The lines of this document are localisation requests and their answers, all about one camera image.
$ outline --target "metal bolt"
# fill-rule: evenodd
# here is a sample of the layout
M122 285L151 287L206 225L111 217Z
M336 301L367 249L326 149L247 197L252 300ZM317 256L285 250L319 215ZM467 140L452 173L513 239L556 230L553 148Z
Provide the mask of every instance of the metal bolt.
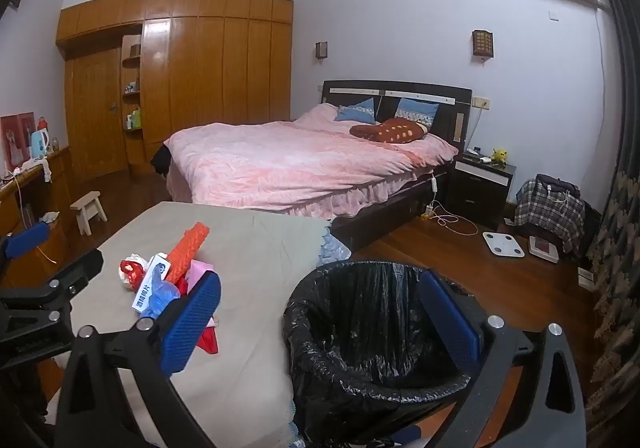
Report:
M562 327L557 323L550 323L548 328L549 328L549 332L552 333L554 336L559 336L562 334Z
M139 331L148 331L153 326L153 318L141 318L136 322L136 329L138 329Z
M80 330L78 331L78 336L80 336L81 338L88 338L93 333L94 333L94 328L91 325L83 325L82 327L80 327Z
M494 329L502 329L504 327L504 320L495 314L492 314L486 320Z

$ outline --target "plastic bag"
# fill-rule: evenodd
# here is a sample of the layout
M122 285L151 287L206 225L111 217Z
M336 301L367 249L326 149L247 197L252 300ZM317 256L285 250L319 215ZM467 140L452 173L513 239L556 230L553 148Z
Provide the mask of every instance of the plastic bag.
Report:
M422 307L421 271L340 261L317 268L293 291L284 338L295 422L310 443L389 436L467 385Z
M338 260L347 260L351 256L351 251L340 240L334 237L327 228L324 234L324 244L320 248L320 255L316 267Z
M142 267L142 277L136 272L133 274L129 272L128 269L123 269L123 262L135 262L136 264ZM140 283L144 278L146 268L148 267L148 262L142 258L140 255L135 253L130 254L123 261L120 262L118 266L118 276L120 277L121 282L124 284L124 287L129 289L130 291L137 291L138 287L140 287Z
M164 308L169 305L171 300L180 298L180 291L171 282L163 281L161 278L161 272L163 269L162 264L157 264L154 268L154 272L151 277L151 289L152 293L149 297L149 305L142 313L141 318L153 318L157 319Z

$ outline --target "power outlet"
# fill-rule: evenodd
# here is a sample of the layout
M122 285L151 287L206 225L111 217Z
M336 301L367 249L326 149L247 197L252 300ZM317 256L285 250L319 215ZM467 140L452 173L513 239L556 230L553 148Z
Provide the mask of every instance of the power outlet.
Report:
M489 110L491 108L491 101L487 97L474 96L472 105L476 108L482 108L483 110Z

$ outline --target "orange cushion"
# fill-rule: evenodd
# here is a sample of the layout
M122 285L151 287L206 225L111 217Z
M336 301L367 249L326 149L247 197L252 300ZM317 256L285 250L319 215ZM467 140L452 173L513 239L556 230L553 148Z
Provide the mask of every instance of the orange cushion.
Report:
M414 121L409 121L402 117L394 117L376 126L369 124L352 126L349 133L368 141L404 144L422 139L426 132L422 126L414 123Z

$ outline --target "picture frame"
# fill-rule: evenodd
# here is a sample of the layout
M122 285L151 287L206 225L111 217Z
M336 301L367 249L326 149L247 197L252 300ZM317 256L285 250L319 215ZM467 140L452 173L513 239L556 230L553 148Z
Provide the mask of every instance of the picture frame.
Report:
M22 134L23 146L31 156L31 134L36 131L36 119L33 112L19 113L18 123Z
M18 116L14 114L0 117L0 131L2 132L4 159L12 171L22 166L22 163L29 158L29 153L24 146L24 137Z

